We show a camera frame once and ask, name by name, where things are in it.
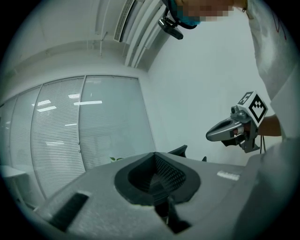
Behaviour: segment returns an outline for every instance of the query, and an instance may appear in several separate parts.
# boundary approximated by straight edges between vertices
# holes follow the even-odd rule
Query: window blind
[[[155,151],[137,79],[87,76],[79,111],[82,158],[87,169]]]
[[[31,158],[31,120],[40,87],[19,95],[13,112],[10,133],[12,166],[27,174],[16,178],[21,195],[26,203],[39,206],[44,197],[39,188]]]
[[[41,88],[32,120],[32,158],[40,185],[50,197],[84,171],[78,139],[83,77]]]
[[[1,127],[0,127],[0,160],[1,165],[9,165],[11,166],[10,160],[10,126],[11,126],[11,119],[12,114],[15,106],[15,101],[17,97],[14,97],[8,100],[4,106],[2,107],[1,113]]]

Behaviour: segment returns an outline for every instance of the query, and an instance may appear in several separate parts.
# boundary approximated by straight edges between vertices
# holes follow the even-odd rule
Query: white table
[[[11,178],[12,179],[12,183],[14,185],[15,192],[16,192],[21,204],[26,205],[20,194],[17,183],[15,182],[16,177],[24,175],[24,174],[26,174],[26,172],[20,171],[18,169],[15,169],[15,168],[7,166],[7,165],[0,165],[0,173],[3,178]]]

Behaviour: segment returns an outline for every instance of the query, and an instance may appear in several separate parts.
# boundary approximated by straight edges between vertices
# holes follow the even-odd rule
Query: white ceiling
[[[8,52],[6,70],[47,49],[77,41],[99,40],[109,0],[47,0],[28,16]],[[126,0],[111,0],[104,33],[112,39]]]

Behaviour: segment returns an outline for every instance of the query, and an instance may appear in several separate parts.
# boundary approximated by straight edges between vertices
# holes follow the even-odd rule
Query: air vent
[[[120,42],[121,40],[121,36],[122,36],[122,32],[125,26],[125,22],[128,18],[128,15],[130,13],[130,10],[134,4],[135,0],[127,0],[123,6],[122,12],[120,14],[119,17],[119,21],[118,21],[118,25],[116,27],[116,31],[114,33],[114,37],[113,39]]]

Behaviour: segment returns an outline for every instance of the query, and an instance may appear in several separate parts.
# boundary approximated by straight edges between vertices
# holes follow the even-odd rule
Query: white sticker
[[[224,172],[224,171],[219,171],[217,173],[217,175],[219,177],[227,178],[227,179],[234,180],[234,181],[238,181],[240,178],[240,176],[238,174],[233,174],[233,173]]]

